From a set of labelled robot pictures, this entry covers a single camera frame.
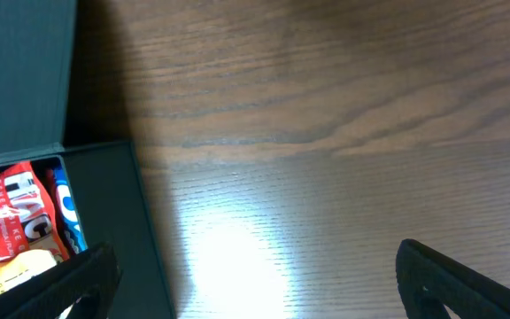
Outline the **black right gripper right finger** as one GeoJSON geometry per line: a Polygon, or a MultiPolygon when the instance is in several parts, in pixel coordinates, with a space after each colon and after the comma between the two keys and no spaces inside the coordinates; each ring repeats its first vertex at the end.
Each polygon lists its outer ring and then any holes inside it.
{"type": "Polygon", "coordinates": [[[510,318],[510,289],[414,239],[396,256],[398,292],[409,318],[510,318]]]}

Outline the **red Hacks candy bag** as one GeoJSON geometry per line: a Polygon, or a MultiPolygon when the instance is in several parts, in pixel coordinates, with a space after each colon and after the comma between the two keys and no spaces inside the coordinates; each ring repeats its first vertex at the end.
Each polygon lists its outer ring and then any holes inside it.
{"type": "Polygon", "coordinates": [[[58,262],[70,258],[50,195],[31,163],[22,161],[0,173],[0,262],[34,249],[49,251],[58,262]]]}

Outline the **yellow Hacks candy bag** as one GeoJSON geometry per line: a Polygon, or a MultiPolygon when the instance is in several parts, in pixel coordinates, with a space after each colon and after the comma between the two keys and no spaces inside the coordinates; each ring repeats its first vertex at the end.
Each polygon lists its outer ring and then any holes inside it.
{"type": "Polygon", "coordinates": [[[0,262],[0,295],[57,265],[52,253],[31,250],[0,262]]]}

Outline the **black gift box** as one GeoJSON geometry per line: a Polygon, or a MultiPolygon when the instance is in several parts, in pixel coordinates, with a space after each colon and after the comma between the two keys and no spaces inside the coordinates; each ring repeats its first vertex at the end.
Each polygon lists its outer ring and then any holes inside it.
{"type": "Polygon", "coordinates": [[[28,161],[50,195],[62,167],[88,249],[111,245],[121,270],[107,318],[171,318],[119,52],[102,1],[0,1],[0,173],[28,161]]]}

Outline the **blue Oreo cookie pack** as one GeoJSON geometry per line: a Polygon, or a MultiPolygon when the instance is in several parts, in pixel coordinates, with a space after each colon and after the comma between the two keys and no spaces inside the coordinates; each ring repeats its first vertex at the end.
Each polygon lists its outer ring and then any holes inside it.
{"type": "Polygon", "coordinates": [[[50,184],[50,195],[54,202],[55,215],[58,223],[58,234],[70,255],[81,253],[88,249],[80,218],[77,214],[72,192],[66,180],[66,172],[62,167],[47,170],[50,184]]]}

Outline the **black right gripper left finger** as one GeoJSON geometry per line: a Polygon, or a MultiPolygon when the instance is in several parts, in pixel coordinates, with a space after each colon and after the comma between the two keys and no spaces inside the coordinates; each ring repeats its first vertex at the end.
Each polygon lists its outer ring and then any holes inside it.
{"type": "Polygon", "coordinates": [[[121,279],[113,250],[100,243],[0,295],[0,319],[106,319],[121,279]]]}

